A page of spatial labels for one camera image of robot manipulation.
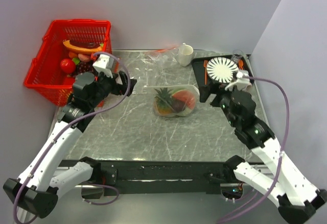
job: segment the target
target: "orange utensil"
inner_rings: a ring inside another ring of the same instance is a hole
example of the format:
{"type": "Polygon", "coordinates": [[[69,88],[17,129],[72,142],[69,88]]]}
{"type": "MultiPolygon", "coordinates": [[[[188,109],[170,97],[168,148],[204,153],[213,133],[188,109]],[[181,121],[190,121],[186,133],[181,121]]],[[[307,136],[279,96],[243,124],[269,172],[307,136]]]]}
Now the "orange utensil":
{"type": "Polygon", "coordinates": [[[175,45],[175,46],[172,46],[171,48],[168,48],[168,49],[158,49],[158,50],[154,50],[153,52],[158,52],[158,53],[164,53],[164,52],[167,52],[169,50],[172,50],[172,49],[175,49],[177,48],[178,46],[175,45]]]}
{"type": "Polygon", "coordinates": [[[240,68],[241,70],[244,70],[243,65],[244,65],[243,60],[240,59],[240,60],[239,60],[239,68],[240,68]]]}
{"type": "Polygon", "coordinates": [[[204,63],[203,63],[203,67],[204,67],[204,70],[205,70],[205,72],[204,72],[204,84],[206,85],[206,83],[207,83],[207,73],[206,73],[206,66],[208,65],[208,61],[207,60],[205,60],[204,61],[204,63]]]}

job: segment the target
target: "black and white striped plate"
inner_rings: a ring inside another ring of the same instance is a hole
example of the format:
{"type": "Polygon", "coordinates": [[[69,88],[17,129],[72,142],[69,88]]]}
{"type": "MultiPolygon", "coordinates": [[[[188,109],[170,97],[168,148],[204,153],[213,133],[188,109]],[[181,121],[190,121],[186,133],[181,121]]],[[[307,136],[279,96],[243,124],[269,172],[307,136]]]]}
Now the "black and white striped plate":
{"type": "Polygon", "coordinates": [[[239,68],[234,62],[224,57],[211,59],[206,67],[209,77],[220,83],[230,83],[233,79],[233,73],[238,70],[239,68]]]}

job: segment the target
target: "plastic bag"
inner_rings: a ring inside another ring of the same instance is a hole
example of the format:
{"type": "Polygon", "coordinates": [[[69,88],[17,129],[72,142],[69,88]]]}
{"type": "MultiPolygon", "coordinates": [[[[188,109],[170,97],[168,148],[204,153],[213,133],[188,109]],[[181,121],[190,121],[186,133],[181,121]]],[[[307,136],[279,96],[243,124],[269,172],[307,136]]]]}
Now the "plastic bag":
{"type": "Polygon", "coordinates": [[[155,65],[161,67],[162,69],[171,68],[178,64],[178,47],[179,46],[173,46],[169,49],[144,52],[143,59],[153,61],[155,65]]]}
{"type": "Polygon", "coordinates": [[[155,95],[153,111],[161,117],[186,117],[199,100],[199,90],[194,85],[149,86],[147,89],[155,95]]]}

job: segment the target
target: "black metal frame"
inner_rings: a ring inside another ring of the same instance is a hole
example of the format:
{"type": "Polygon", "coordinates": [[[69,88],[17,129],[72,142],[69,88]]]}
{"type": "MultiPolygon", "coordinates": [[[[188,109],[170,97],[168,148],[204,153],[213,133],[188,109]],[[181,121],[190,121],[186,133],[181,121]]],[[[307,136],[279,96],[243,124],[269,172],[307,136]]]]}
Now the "black metal frame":
{"type": "MultiPolygon", "coordinates": [[[[59,167],[73,167],[78,160],[63,160],[59,167]]],[[[106,183],[122,194],[205,192],[221,194],[223,162],[99,161],[106,183]]],[[[105,189],[105,195],[115,195],[105,189]]]]}

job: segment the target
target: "red apple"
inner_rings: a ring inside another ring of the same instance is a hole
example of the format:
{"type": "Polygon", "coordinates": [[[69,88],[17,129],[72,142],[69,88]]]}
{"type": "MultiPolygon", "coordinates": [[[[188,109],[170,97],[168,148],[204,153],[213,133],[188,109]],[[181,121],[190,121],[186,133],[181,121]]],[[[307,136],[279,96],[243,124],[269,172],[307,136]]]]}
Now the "red apple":
{"type": "Polygon", "coordinates": [[[60,62],[60,68],[65,72],[66,74],[71,74],[75,71],[76,65],[71,59],[63,59],[60,62]]]}

